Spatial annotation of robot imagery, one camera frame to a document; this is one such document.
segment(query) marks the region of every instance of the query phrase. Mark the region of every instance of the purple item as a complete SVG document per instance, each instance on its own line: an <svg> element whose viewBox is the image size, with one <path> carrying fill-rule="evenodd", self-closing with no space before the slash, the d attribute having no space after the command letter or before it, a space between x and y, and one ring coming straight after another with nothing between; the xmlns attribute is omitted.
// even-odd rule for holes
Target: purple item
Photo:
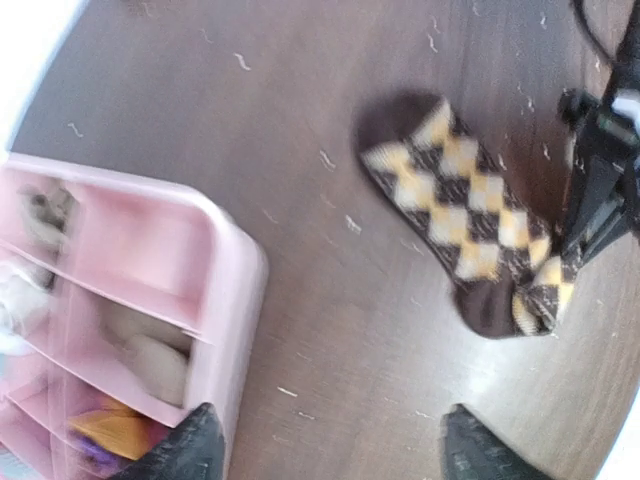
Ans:
<svg viewBox="0 0 640 480"><path fill-rule="evenodd" d="M105 450L89 437L80 435L78 439L80 451L84 454L86 460L96 467L101 476L113 475L125 468L129 463L122 457Z"/></svg>

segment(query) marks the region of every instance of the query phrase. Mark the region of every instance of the shelf compartment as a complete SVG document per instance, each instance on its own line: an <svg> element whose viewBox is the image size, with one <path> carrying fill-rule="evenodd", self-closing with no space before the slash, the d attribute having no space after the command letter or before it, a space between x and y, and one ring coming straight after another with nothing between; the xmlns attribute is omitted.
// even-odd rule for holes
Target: shelf compartment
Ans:
<svg viewBox="0 0 640 480"><path fill-rule="evenodd" d="M33 262L20 257L12 250L0 247L0 264L3 264L4 262L16 264L18 266L24 265L27 268L34 265ZM63 293L60 289L60 285L62 284L63 279L60 277L56 278L53 291L49 292L49 302L46 308L34 312L25 322L28 325L35 325L35 328L33 328L33 330L25 337L25 341L33 350L35 350L35 352L49 358L53 356L53 350L55 349L54 346L59 343L56 339L52 339L50 337L51 331L49 326L53 323L52 318L55 317L52 311L57 311L60 308L60 297L62 296L61 293Z"/></svg>
<svg viewBox="0 0 640 480"><path fill-rule="evenodd" d="M3 167L0 174L0 246L55 271L57 255L33 241L25 230L22 214L27 188L46 193L52 185L50 177Z"/></svg>
<svg viewBox="0 0 640 480"><path fill-rule="evenodd" d="M66 352L56 362L143 415L169 427L177 425L187 412L148 394L142 382L119 360L117 349L104 339L101 321L110 311L109 300L79 286L70 287Z"/></svg>
<svg viewBox="0 0 640 480"><path fill-rule="evenodd" d="M196 207L83 187L70 278L195 332L209 286L212 233Z"/></svg>
<svg viewBox="0 0 640 480"><path fill-rule="evenodd" d="M7 398L38 425L51 431L49 387L44 382L40 387L41 389L23 387L10 393Z"/></svg>
<svg viewBox="0 0 640 480"><path fill-rule="evenodd" d="M0 444L45 479L53 479L49 432L17 407L5 410L0 418Z"/></svg>
<svg viewBox="0 0 640 480"><path fill-rule="evenodd" d="M28 389L39 391L47 381L48 360L37 352L23 356L4 356L0 376L0 398Z"/></svg>
<svg viewBox="0 0 640 480"><path fill-rule="evenodd" d="M110 397L69 373L67 373L64 385L66 408L64 429L66 430L66 443L69 446L67 452L68 456L71 458L71 461L69 462L71 468L73 469L75 466L78 471L87 472L94 477L108 478L110 475L117 472L113 470L108 472L100 471L97 466L93 465L91 461L86 458L80 443L80 437L72 431L70 421L72 418L84 413L96 410L107 410L110 405L105 405L105 403L109 401ZM168 429L151 419L147 418L146 421L149 449L151 449L166 437Z"/></svg>

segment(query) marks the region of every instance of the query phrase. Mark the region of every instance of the brown sock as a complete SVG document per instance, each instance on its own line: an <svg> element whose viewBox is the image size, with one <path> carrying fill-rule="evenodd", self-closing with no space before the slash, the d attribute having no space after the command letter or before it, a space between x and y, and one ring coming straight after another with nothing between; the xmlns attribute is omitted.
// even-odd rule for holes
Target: brown sock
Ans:
<svg viewBox="0 0 640 480"><path fill-rule="evenodd" d="M552 232L443 97L407 94L363 118L367 172L440 260L468 325L487 337L550 333L580 259L551 251Z"/></svg>

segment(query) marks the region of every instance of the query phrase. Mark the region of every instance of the white wall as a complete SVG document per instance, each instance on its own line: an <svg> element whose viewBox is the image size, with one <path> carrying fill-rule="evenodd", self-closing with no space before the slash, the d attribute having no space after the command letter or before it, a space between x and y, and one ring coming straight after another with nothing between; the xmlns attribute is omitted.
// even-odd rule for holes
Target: white wall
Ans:
<svg viewBox="0 0 640 480"><path fill-rule="evenodd" d="M0 164L51 60L87 2L0 0Z"/></svg>

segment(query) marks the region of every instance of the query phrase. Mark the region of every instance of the floor scratch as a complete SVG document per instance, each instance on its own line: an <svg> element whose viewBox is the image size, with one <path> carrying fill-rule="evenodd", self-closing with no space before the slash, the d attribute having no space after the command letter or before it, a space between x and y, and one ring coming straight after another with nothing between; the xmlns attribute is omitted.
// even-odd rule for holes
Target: floor scratch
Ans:
<svg viewBox="0 0 640 480"><path fill-rule="evenodd" d="M362 227L353 221L349 215L345 215L344 218L347 221L347 227L356 235L360 235L362 233Z"/></svg>
<svg viewBox="0 0 640 480"><path fill-rule="evenodd" d="M75 124L75 123L73 123L73 122L69 122L69 123L67 123L67 127L71 128L71 130L73 130L73 133L75 133L75 134L76 134L76 137L78 137L78 138L82 138L82 137L84 137L84 133L80 133L80 132L78 131L78 128L76 127L76 124Z"/></svg>
<svg viewBox="0 0 640 480"><path fill-rule="evenodd" d="M251 67L247 65L247 62L245 62L243 55L241 55L239 53L234 53L233 56L238 59L238 63L240 64L240 68L242 68L243 70L245 70L247 72L251 71Z"/></svg>
<svg viewBox="0 0 640 480"><path fill-rule="evenodd" d="M324 168L326 168L330 172L335 171L336 164L331 161L329 155L327 155L327 152L325 152L324 150L320 150L320 159L322 160Z"/></svg>
<svg viewBox="0 0 640 480"><path fill-rule="evenodd" d="M286 388L278 387L278 391L284 393L285 395L289 395L290 397L298 398L297 393L293 393L291 390L287 390Z"/></svg>

